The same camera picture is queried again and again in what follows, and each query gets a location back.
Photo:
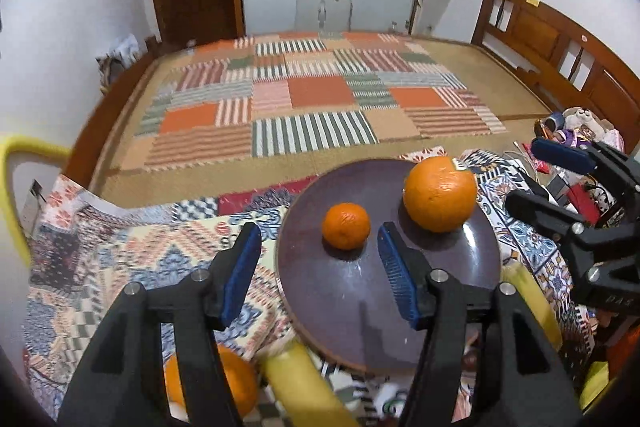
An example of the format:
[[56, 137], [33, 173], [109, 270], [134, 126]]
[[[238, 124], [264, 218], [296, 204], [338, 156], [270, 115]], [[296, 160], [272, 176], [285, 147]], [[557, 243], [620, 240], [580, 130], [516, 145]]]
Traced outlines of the crumpled grey cloth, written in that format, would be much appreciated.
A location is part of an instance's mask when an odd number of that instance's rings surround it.
[[117, 77], [134, 65], [143, 52], [140, 43], [134, 34], [129, 34], [116, 43], [107, 54], [96, 58], [96, 64], [100, 73], [100, 92], [105, 94]]

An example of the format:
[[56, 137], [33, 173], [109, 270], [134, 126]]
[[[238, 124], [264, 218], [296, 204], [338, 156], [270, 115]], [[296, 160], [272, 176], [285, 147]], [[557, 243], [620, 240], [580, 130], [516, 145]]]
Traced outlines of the small orange tangerine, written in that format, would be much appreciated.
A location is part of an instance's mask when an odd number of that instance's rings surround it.
[[354, 251], [367, 242], [371, 222], [367, 211], [354, 202], [340, 202], [324, 215], [322, 237], [340, 251]]

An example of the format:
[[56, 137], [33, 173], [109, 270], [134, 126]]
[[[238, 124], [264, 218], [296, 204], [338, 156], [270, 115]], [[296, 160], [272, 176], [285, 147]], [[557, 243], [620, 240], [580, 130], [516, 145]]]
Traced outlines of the large orange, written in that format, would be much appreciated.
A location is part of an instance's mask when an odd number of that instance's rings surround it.
[[405, 179], [402, 201], [411, 220], [432, 233], [450, 233], [468, 221], [476, 206], [474, 174], [447, 156], [426, 158]]

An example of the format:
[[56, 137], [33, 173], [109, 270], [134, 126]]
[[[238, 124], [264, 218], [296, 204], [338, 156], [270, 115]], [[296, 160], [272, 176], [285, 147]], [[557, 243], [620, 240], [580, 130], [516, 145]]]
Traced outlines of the striped patchwork bed mat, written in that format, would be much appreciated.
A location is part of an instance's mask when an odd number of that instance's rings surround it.
[[116, 166], [181, 169], [503, 129], [419, 40], [275, 34], [212, 44], [172, 62]]

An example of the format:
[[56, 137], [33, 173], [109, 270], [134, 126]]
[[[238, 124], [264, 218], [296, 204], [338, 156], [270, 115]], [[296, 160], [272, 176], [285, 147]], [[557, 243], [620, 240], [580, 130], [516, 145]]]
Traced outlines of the yellow sugarcane piece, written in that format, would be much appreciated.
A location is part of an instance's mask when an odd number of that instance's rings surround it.
[[358, 426], [321, 377], [303, 343], [293, 340], [266, 355], [260, 370], [294, 426]]
[[555, 313], [530, 272], [518, 261], [509, 261], [501, 271], [503, 282], [511, 283], [529, 306], [555, 351], [562, 348], [562, 333]]

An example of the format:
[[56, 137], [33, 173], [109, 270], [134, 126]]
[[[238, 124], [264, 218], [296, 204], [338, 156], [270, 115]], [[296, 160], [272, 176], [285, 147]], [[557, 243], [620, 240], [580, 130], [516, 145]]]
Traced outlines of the pile of clutter items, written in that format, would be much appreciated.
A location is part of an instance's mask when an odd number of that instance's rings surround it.
[[598, 229], [611, 228], [622, 221], [625, 210], [597, 180], [596, 166], [587, 156], [594, 144], [625, 152], [624, 139], [613, 124], [589, 109], [571, 107], [536, 120], [534, 139], [523, 147], [534, 169], [550, 176], [546, 191], [555, 202]]

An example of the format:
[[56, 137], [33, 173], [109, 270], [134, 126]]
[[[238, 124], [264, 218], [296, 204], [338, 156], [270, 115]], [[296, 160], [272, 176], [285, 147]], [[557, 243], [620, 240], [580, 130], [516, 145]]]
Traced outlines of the wooden bed headboard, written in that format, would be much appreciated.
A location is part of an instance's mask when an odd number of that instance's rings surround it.
[[553, 110], [582, 107], [630, 152], [639, 143], [639, 77], [605, 43], [538, 0], [482, 0], [471, 43]]

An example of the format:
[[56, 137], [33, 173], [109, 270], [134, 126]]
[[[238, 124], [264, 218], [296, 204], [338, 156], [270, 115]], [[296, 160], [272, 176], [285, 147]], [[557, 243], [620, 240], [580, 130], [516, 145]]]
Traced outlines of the orange fruit under gripper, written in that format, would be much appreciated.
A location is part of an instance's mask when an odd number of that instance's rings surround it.
[[[247, 417], [258, 402], [255, 369], [250, 363], [223, 345], [217, 345], [217, 349], [235, 406], [242, 418]], [[188, 423], [189, 416], [186, 413], [186, 403], [183, 398], [178, 361], [175, 355], [171, 355], [165, 363], [164, 374], [170, 413], [174, 418]]]

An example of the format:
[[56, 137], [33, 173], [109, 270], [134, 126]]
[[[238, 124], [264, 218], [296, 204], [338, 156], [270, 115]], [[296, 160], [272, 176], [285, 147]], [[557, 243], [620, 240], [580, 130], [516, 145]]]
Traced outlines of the yellow chair frame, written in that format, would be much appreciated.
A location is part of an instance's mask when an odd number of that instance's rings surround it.
[[53, 179], [70, 159], [68, 146], [53, 144], [33, 136], [1, 132], [1, 243], [29, 268], [32, 264], [21, 211], [28, 192], [28, 176], [45, 173]]

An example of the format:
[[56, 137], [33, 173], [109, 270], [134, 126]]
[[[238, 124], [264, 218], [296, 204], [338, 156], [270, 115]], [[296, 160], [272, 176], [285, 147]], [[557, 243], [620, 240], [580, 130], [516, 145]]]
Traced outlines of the patterned patchwork cloth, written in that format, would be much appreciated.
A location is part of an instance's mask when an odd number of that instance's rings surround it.
[[[506, 193], [528, 189], [524, 173], [489, 150], [466, 150], [460, 160], [476, 176], [480, 209], [494, 229], [503, 265], [518, 261], [533, 275], [560, 325], [560, 355], [570, 370], [577, 369], [594, 347], [589, 313], [570, 301], [570, 274], [550, 239], [512, 220], [503, 208]], [[59, 176], [32, 241], [23, 327], [29, 387], [40, 407], [50, 418], [58, 417], [74, 370], [122, 286], [139, 282], [153, 289], [178, 283], [230, 247], [247, 221], [255, 220], [262, 233], [262, 257], [240, 316], [215, 338], [248, 363], [297, 340], [277, 290], [274, 254], [285, 213], [312, 180], [125, 210]], [[409, 377], [360, 376], [307, 351], [358, 426], [399, 416]], [[258, 387], [257, 405], [245, 425], [293, 423], [265, 384]]]

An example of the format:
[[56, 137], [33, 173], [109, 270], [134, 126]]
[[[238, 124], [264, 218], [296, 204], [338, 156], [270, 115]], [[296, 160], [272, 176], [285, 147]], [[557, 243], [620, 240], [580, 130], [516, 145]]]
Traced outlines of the white appliance box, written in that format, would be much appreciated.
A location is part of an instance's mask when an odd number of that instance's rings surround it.
[[352, 0], [296, 0], [296, 31], [342, 32], [352, 26]]

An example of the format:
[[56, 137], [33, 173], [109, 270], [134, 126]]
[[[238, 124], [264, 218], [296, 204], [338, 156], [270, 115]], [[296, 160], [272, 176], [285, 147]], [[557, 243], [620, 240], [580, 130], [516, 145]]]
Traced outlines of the dark purple round plate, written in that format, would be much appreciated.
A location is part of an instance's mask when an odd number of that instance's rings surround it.
[[[409, 374], [424, 335], [400, 316], [378, 255], [375, 231], [393, 222], [410, 247], [434, 268], [465, 284], [493, 288], [500, 277], [497, 237], [481, 209], [458, 231], [432, 234], [418, 227], [402, 205], [412, 162], [351, 162], [311, 182], [285, 213], [276, 248], [280, 293], [296, 333], [327, 360], [373, 375]], [[326, 212], [354, 202], [370, 218], [372, 233], [356, 251], [323, 242]]]

